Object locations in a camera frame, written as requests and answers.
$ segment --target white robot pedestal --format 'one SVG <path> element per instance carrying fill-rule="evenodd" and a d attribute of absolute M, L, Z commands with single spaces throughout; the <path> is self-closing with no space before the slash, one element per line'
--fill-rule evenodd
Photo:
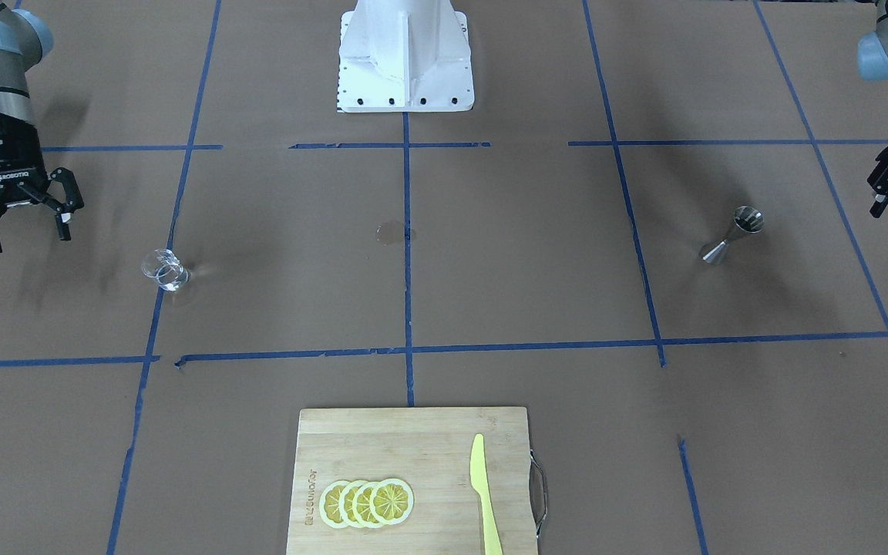
<path fill-rule="evenodd" d="M 468 18 L 450 0 L 358 0 L 341 17 L 339 112 L 464 112 L 475 104 Z"/>

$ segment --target glass cup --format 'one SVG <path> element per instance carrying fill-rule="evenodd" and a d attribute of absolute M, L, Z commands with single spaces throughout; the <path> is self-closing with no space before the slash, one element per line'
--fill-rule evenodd
<path fill-rule="evenodd" d="M 142 259 L 142 273 L 166 291 L 176 291 L 187 283 L 190 272 L 169 249 L 157 249 Z"/>

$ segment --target blue tape line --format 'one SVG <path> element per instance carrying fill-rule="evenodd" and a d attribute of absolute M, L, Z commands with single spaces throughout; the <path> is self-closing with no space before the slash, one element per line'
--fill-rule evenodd
<path fill-rule="evenodd" d="M 412 142 L 409 148 L 489 148 L 490 142 Z"/>
<path fill-rule="evenodd" d="M 190 117 L 190 134 L 187 136 L 187 150 L 183 155 L 183 168 L 180 170 L 180 182 L 177 184 L 177 198 L 173 202 L 173 216 L 170 218 L 170 235 L 166 239 L 166 248 L 173 249 L 173 235 L 177 231 L 177 218 L 180 217 L 180 204 L 183 191 L 187 188 L 187 175 L 190 173 L 190 158 L 193 156 L 194 140 L 197 138 L 197 123 L 200 122 L 201 104 L 204 102 L 204 87 L 207 75 L 211 70 L 211 56 L 214 53 L 214 42 L 218 35 L 218 18 L 221 15 L 221 0 L 215 0 L 214 15 L 211 19 L 211 34 L 207 38 L 207 50 L 204 53 L 204 66 L 201 68 L 200 84 L 197 86 L 197 99 L 194 100 L 194 111 Z"/>
<path fill-rule="evenodd" d="M 401 142 L 301 142 L 290 150 L 315 150 L 327 148 L 402 148 Z"/>
<path fill-rule="evenodd" d="M 612 146 L 614 142 L 610 140 L 570 140 L 567 146 Z"/>
<path fill-rule="evenodd" d="M 562 341 L 557 343 L 496 343 L 490 345 L 427 345 L 414 347 L 413 352 L 491 352 L 491 351 L 556 351 L 564 348 L 619 348 L 619 347 L 654 347 L 657 344 L 652 338 L 620 341 Z"/>
<path fill-rule="evenodd" d="M 290 150 L 334 148 L 489 148 L 490 142 L 298 142 Z"/>
<path fill-rule="evenodd" d="M 691 476 L 691 464 L 688 462 L 687 442 L 679 439 L 677 445 L 681 451 L 681 466 L 684 467 L 684 481 L 688 486 L 688 498 L 691 498 L 691 512 L 694 514 L 694 528 L 698 531 L 698 545 L 701 546 L 701 555 L 708 555 L 708 541 L 705 540 L 705 525 L 701 522 L 701 508 L 698 508 L 698 493 L 694 488 L 694 477 Z"/>
<path fill-rule="evenodd" d="M 815 140 L 814 142 L 817 144 L 888 144 L 888 140 Z"/>
<path fill-rule="evenodd" d="M 810 144 L 809 140 L 621 140 L 620 146 L 736 146 L 736 145 L 792 145 Z"/>
<path fill-rule="evenodd" d="M 109 548 L 106 555 L 114 555 L 116 542 L 119 540 L 119 528 L 123 522 L 123 509 L 126 508 L 126 490 L 130 484 L 130 472 L 133 470 L 133 457 L 135 456 L 136 439 L 139 436 L 139 422 L 142 418 L 142 396 L 149 381 L 150 362 L 144 362 L 142 372 L 139 375 L 139 389 L 136 391 L 135 415 L 133 417 L 133 441 L 126 450 L 126 460 L 123 461 L 123 474 L 119 479 L 119 495 L 116 497 L 116 513 L 112 519 L 112 530 L 109 532 Z"/>
<path fill-rule="evenodd" d="M 402 113 L 402 210 L 404 210 L 404 275 L 405 275 L 405 333 L 406 333 L 406 406 L 416 405 L 415 377 L 413 377 L 413 295 L 412 295 L 412 242 L 410 241 L 409 203 L 409 113 Z"/>
<path fill-rule="evenodd" d="M 150 152 L 150 151 L 180 151 L 191 148 L 193 150 L 222 150 L 221 144 L 120 144 L 113 146 L 45 146 L 43 152 Z"/>
<path fill-rule="evenodd" d="M 888 338 L 888 331 L 852 331 L 835 334 L 793 334 L 765 336 L 719 336 L 703 338 L 663 338 L 664 345 L 721 345 L 736 343 L 787 343 L 787 341 L 835 341 L 855 338 Z M 187 362 L 208 361 L 250 361 L 260 358 L 320 358 L 321 356 L 370 356 L 434 354 L 434 352 L 495 352 L 495 351 L 556 351 L 568 348 L 631 348 L 654 347 L 653 338 L 613 341 L 550 341 L 550 343 L 496 343 L 479 345 L 420 345 L 420 347 L 379 347 L 379 348 L 330 348 L 314 351 L 257 351 L 257 352 L 204 352 L 184 355 L 176 366 Z"/>
<path fill-rule="evenodd" d="M 616 134 L 616 123 L 612 117 L 612 106 L 609 104 L 609 90 L 605 84 L 605 76 L 602 74 L 602 58 L 598 54 L 598 45 L 595 42 L 595 29 L 591 25 L 591 11 L 588 9 L 588 0 L 581 0 L 584 6 L 584 18 L 588 25 L 588 39 L 591 42 L 591 53 L 595 58 L 595 70 L 598 73 L 598 84 L 602 88 L 602 102 L 605 104 L 605 117 L 609 122 L 609 134 L 612 136 L 612 149 L 616 154 L 616 166 L 619 168 L 619 181 L 621 189 L 623 189 L 623 198 L 626 200 L 626 212 L 630 218 L 632 227 L 632 243 L 635 246 L 635 256 L 639 262 L 639 271 L 642 274 L 642 287 L 646 295 L 646 308 L 649 310 L 649 322 L 653 327 L 653 337 L 656 338 L 656 351 L 660 358 L 660 366 L 667 365 L 667 356 L 663 351 L 663 343 L 660 340 L 660 325 L 656 320 L 656 309 L 653 307 L 653 292 L 649 287 L 649 274 L 646 271 L 646 263 L 642 256 L 642 246 L 639 244 L 639 230 L 637 222 L 635 222 L 635 212 L 632 210 L 632 199 L 628 192 L 628 182 L 626 180 L 626 169 L 623 166 L 623 153 L 619 148 L 619 136 Z"/>
<path fill-rule="evenodd" d="M 706 338 L 664 338 L 664 345 L 720 345 L 729 343 L 779 343 L 780 341 L 832 341 L 842 338 L 888 338 L 888 331 L 853 331 L 838 334 L 794 334 L 769 336 L 727 336 Z"/>
<path fill-rule="evenodd" d="M 318 351 L 260 351 L 260 352 L 208 352 L 207 354 L 180 356 L 179 361 L 173 363 L 177 368 L 182 368 L 188 362 L 208 361 L 258 361 L 269 358 L 321 358 L 324 356 L 370 356 L 370 355 L 401 355 L 406 352 L 405 347 L 380 347 L 380 348 L 332 348 L 331 350 Z"/>
<path fill-rule="evenodd" d="M 26 358 L 0 361 L 0 368 L 31 368 L 32 366 L 134 365 L 159 361 L 159 356 L 88 356 L 88 358 Z"/>
<path fill-rule="evenodd" d="M 765 16 L 762 14 L 762 7 L 760 7 L 758 0 L 753 0 L 753 7 L 755 8 L 755 14 L 758 15 L 758 20 L 760 20 L 762 24 L 762 29 L 765 31 L 765 36 L 769 39 L 769 46 L 772 47 L 772 53 L 774 53 L 774 56 L 776 57 L 776 63 L 779 64 L 779 70 L 782 71 L 783 80 L 786 81 L 786 87 L 789 88 L 790 96 L 793 97 L 793 102 L 797 106 L 797 113 L 800 113 L 800 120 L 804 124 L 804 129 L 807 130 L 807 136 L 811 139 L 814 154 L 817 155 L 818 163 L 821 165 L 821 172 L 824 173 L 825 181 L 828 183 L 828 188 L 831 190 L 831 196 L 835 200 L 835 207 L 838 208 L 838 214 L 842 218 L 842 224 L 845 224 L 845 231 L 849 235 L 849 241 L 852 242 L 852 249 L 856 251 L 856 256 L 859 258 L 859 264 L 863 268 L 863 273 L 866 275 L 866 281 L 870 285 L 869 290 L 873 292 L 873 299 L 875 299 L 876 306 L 879 309 L 879 315 L 882 316 L 886 331 L 888 331 L 888 314 L 886 313 L 886 307 L 883 305 L 882 298 L 876 288 L 873 274 L 870 273 L 870 267 L 868 267 L 868 264 L 866 263 L 866 257 L 863 256 L 863 250 L 861 250 L 859 241 L 856 239 L 856 233 L 854 233 L 852 229 L 852 224 L 849 223 L 849 217 L 846 215 L 845 207 L 842 206 L 841 197 L 838 196 L 838 190 L 835 188 L 835 182 L 832 180 L 831 173 L 828 171 L 828 165 L 824 161 L 824 155 L 821 154 L 821 148 L 818 147 L 817 141 L 814 140 L 814 131 L 811 130 L 810 122 L 807 120 L 803 105 L 800 104 L 800 97 L 797 95 L 796 88 L 793 87 L 793 81 L 790 80 L 790 75 L 786 71 L 786 64 L 783 63 L 783 58 L 779 53 L 778 47 L 776 47 L 776 41 L 772 37 L 772 31 L 769 29 L 769 24 L 765 20 Z"/>
<path fill-rule="evenodd" d="M 888 144 L 888 140 L 817 140 L 817 144 Z M 698 145 L 757 145 L 757 144 L 813 144 L 811 140 L 571 140 L 567 146 L 698 146 Z"/>
<path fill-rule="evenodd" d="M 190 172 L 190 156 L 194 152 L 194 138 L 197 137 L 197 124 L 200 122 L 201 103 L 204 100 L 204 86 L 207 84 L 207 75 L 211 67 L 211 54 L 214 52 L 214 41 L 218 31 L 218 18 L 221 15 L 221 0 L 215 0 L 214 15 L 211 18 L 211 32 L 208 35 L 207 51 L 204 53 L 204 66 L 201 69 L 200 85 L 197 88 L 197 99 L 194 101 L 193 116 L 190 119 L 190 135 L 187 137 L 187 150 L 183 155 L 183 168 L 180 170 L 180 183 L 177 185 L 177 199 L 173 205 L 173 217 L 170 219 L 170 232 L 166 239 L 166 248 L 173 248 L 173 229 L 177 225 L 177 217 L 180 215 L 180 201 L 183 199 L 183 190 L 187 185 L 187 174 Z M 156 344 L 156 334 L 160 326 L 160 314 L 163 307 L 163 289 L 158 289 L 156 302 L 153 305 L 153 320 L 150 324 L 149 337 L 146 344 L 146 355 L 153 354 Z M 119 496 L 116 498 L 116 510 L 112 517 L 112 530 L 109 532 L 109 548 L 106 555 L 114 555 L 116 544 L 119 541 L 119 528 L 123 520 L 123 509 L 126 506 L 126 491 L 130 481 L 130 473 L 133 470 L 133 456 L 135 454 L 136 440 L 139 435 L 139 424 L 142 419 L 143 393 L 149 380 L 150 362 L 144 362 L 139 375 L 139 389 L 136 393 L 135 415 L 133 418 L 133 441 L 126 451 L 126 460 L 123 463 L 123 474 L 119 481 Z"/>

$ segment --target plastic knife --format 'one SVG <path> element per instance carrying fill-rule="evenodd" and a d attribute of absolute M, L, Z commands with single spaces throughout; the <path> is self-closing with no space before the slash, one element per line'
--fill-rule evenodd
<path fill-rule="evenodd" d="M 472 488 L 482 499 L 482 528 L 486 555 L 503 555 L 500 532 L 496 528 L 496 514 L 493 514 L 493 498 L 489 495 L 489 473 L 486 471 L 486 438 L 482 433 L 475 435 L 472 442 Z"/>

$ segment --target cocktail jigger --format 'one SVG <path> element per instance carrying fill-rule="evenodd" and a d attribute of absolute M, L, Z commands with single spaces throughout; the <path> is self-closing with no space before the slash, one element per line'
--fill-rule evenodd
<path fill-rule="evenodd" d="M 725 255 L 728 254 L 728 246 L 732 241 L 760 231 L 762 231 L 762 212 L 754 207 L 738 207 L 725 236 L 719 241 L 701 247 L 698 256 L 708 264 L 721 264 L 725 262 Z"/>

